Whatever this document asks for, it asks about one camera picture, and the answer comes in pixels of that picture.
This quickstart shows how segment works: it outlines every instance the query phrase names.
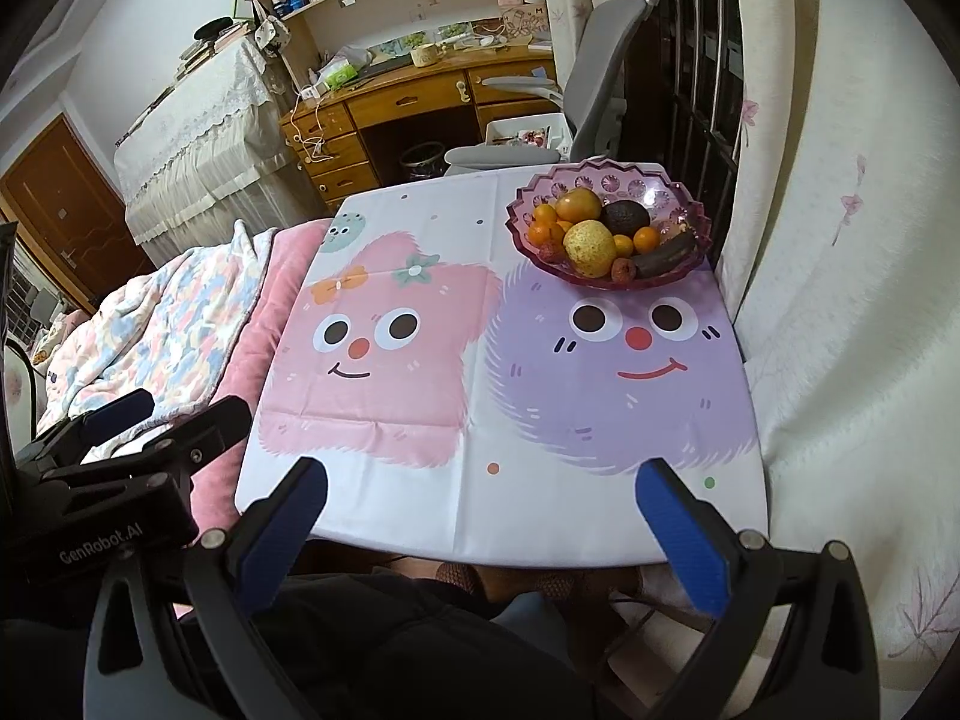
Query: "desk drawer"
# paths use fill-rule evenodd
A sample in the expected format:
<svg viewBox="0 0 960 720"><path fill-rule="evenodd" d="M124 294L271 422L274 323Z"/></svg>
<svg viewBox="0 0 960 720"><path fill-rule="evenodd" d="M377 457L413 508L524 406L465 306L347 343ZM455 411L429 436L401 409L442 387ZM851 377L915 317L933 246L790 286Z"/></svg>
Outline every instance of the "desk drawer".
<svg viewBox="0 0 960 720"><path fill-rule="evenodd" d="M293 148L301 148L301 138L318 138L320 134L330 140L338 135L346 135L347 132L353 132L353 122L347 114L347 108L342 103L328 105L326 108L320 108L315 111L307 111L302 116L296 117L296 132L293 124L283 126L283 134L287 136L287 141Z"/></svg>
<svg viewBox="0 0 960 720"><path fill-rule="evenodd" d="M369 162L341 167L339 170L315 175L310 180L320 190L320 196L324 200L335 200L338 197L356 194L367 189L376 189L380 186L380 182L376 180Z"/></svg>
<svg viewBox="0 0 960 720"><path fill-rule="evenodd" d="M553 59L527 60L523 62L507 62L503 65L487 65L481 68L467 70L470 78L470 88L473 90L473 99L477 105L483 103L504 103L507 100L529 100L531 95L519 95L515 92L501 92L483 85L484 79L498 79L501 76L532 76L533 71L542 68L546 70L549 79L557 80L557 71L553 66Z"/></svg>
<svg viewBox="0 0 960 720"><path fill-rule="evenodd" d="M463 86L462 93L457 82ZM347 102L354 122L361 129L460 105L470 105L469 90L460 71L388 86Z"/></svg>
<svg viewBox="0 0 960 720"><path fill-rule="evenodd" d="M339 170L341 167L356 165L358 162L366 162L367 153L363 151L363 143L355 132L349 135L343 135L340 138L334 138L323 144L323 154L328 155L330 159L320 158L317 161L310 156L313 148L307 148L303 151L301 148L296 150L296 154L304 161L306 172L309 175L323 175L332 170Z"/></svg>
<svg viewBox="0 0 960 720"><path fill-rule="evenodd" d="M517 116L534 116L539 113L557 113L560 111L550 100L533 98L532 100L517 100L516 103L493 103L493 105L477 106L477 122L480 124L480 134L486 136L487 124L498 122L500 119L513 119Z"/></svg>

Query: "trash can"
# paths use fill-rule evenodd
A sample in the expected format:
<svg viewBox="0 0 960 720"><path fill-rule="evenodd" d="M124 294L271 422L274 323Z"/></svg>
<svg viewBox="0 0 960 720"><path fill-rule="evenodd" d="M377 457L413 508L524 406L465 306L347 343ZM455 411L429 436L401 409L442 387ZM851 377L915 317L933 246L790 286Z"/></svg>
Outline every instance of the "trash can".
<svg viewBox="0 0 960 720"><path fill-rule="evenodd" d="M439 141L418 143L400 154L400 167L403 167L408 181L439 178L446 170L446 162L443 162L445 153L446 148Z"/></svg>

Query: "fruit bowl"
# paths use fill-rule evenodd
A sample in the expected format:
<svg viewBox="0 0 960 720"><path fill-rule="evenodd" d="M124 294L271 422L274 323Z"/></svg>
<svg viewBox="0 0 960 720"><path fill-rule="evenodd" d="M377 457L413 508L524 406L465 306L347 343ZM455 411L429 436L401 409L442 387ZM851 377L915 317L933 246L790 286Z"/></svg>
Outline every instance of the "fruit bowl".
<svg viewBox="0 0 960 720"><path fill-rule="evenodd" d="M587 278L579 275L568 262L546 263L539 258L538 248L527 240L533 210L543 203L552 203L574 187L594 191L604 205L618 200L640 203L650 215L651 227L664 234L674 225L686 225L693 232L696 245L670 271L620 284L613 282L610 276ZM679 281L704 261L710 245L710 220L704 213L703 204L694 200L679 181L671 181L661 167L650 165L601 159L551 167L550 172L535 175L529 184L517 190L517 199L507 206L507 214L507 229L520 254L548 274L597 290L648 290Z"/></svg>

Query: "teal cartoon character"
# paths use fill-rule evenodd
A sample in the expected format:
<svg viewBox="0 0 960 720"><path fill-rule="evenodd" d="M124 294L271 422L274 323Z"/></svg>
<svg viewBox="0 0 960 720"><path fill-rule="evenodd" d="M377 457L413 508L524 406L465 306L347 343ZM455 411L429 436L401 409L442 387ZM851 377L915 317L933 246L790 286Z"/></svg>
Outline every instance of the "teal cartoon character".
<svg viewBox="0 0 960 720"><path fill-rule="evenodd" d="M338 214L323 236L320 251L342 251L360 237L367 219L363 214Z"/></svg>

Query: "chair armrest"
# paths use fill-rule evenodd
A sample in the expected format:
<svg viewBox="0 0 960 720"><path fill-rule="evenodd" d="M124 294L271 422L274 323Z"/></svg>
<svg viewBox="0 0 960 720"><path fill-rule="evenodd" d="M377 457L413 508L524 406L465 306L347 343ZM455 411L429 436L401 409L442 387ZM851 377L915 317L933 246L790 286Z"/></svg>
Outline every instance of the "chair armrest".
<svg viewBox="0 0 960 720"><path fill-rule="evenodd" d="M451 148L443 156L448 165L470 167L472 170L496 170L498 167L524 165L555 165L560 162L560 151L555 148L528 146L460 146Z"/></svg>
<svg viewBox="0 0 960 720"><path fill-rule="evenodd" d="M536 76L496 76L483 79L484 86L499 89L501 92L517 92L522 95L535 95L563 107L563 95L556 81L538 79Z"/></svg>

